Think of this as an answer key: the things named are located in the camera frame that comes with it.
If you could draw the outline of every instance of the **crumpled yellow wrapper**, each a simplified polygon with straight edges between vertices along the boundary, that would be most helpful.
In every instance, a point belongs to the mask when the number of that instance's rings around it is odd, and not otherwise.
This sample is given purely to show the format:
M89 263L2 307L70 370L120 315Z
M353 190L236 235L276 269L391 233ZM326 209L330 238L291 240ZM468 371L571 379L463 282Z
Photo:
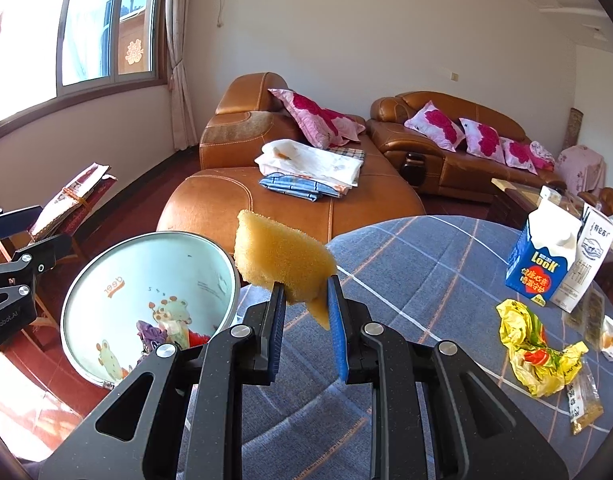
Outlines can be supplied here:
M531 395L549 396L573 380L582 366L582 354L589 351L582 341L561 352L548 348L544 326L526 305L505 300L496 308L502 319L499 339L509 349L515 377Z

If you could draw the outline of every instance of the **checkered cloth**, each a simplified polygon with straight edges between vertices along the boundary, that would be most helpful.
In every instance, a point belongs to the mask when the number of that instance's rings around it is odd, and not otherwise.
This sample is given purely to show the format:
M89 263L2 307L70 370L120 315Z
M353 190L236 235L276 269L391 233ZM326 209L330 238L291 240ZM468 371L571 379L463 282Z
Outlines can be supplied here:
M341 197L341 193L331 186L284 173L271 173L260 181L260 185L271 191L305 198L311 202L315 202L323 196Z
M328 152L337 153L338 155L352 156L364 161L366 153L364 150L358 150L356 148L346 148L345 146L333 146L327 150Z
M328 247L347 298L366 303L373 319L410 341L458 342L526 413L574 476L613 426L613 362L587 354L605 412L578 436L571 435L566 394L536 400L518 383L499 341L495 310L502 300L517 297L504 285L505 259L517 236L482 220L423 216L365 227L336 237ZM243 288L238 315L268 297L260 288ZM561 322L560 309L534 309L552 347L580 340ZM606 314L613 318L608 300ZM330 333L302 304L288 306L277 381L268 388L245 386L244 478L366 480L370 407L368 384L346 386L337 378Z

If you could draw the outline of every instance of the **yellow sponge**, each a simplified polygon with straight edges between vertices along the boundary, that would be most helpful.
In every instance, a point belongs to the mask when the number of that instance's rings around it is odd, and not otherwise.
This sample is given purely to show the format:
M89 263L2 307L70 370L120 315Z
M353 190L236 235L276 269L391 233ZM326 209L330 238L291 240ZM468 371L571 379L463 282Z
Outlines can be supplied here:
M329 250L301 231L253 211L244 209L237 218L235 265L242 277L269 290L274 282L284 283L286 302L304 301L315 320L329 330L326 283L337 272Z

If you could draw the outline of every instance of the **pink floral pillow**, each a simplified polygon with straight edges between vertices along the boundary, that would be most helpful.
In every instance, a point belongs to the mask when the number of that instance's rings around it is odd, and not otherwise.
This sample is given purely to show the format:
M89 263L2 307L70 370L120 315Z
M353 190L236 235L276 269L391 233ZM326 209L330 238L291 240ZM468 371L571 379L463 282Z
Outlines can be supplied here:
M454 152L464 140L464 132L439 110L433 101L426 103L415 117L404 123L404 127L429 137L436 145L449 152Z
M495 128L470 119L460 119L466 134L466 152L481 158L490 158L500 164L504 162L504 150Z
M320 108L315 101L291 90L269 89L293 116L304 137L315 148L343 146L349 140L359 142L358 135L366 128L346 115Z
M515 140L500 137L504 149L504 159L509 168L518 168L520 170L528 170L533 174L537 174L537 170L531 161L531 149L528 144L521 144Z
M554 171L555 157L544 146L534 140L529 145L531 161L538 170Z

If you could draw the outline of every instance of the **silver screw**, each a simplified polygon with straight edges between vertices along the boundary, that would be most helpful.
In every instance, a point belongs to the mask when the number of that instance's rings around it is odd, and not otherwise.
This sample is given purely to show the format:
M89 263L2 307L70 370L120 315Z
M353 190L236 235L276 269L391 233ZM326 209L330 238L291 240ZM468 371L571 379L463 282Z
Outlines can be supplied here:
M439 344L439 351L444 355L455 355L457 354L457 345L452 341L442 341Z
M364 325L364 332L368 335L380 335L384 333L384 327L379 323L366 323Z
M155 349L155 353L158 357L171 357L176 351L175 345L171 343L164 343Z
M251 333L251 327L246 325L237 325L231 329L233 337L246 337Z

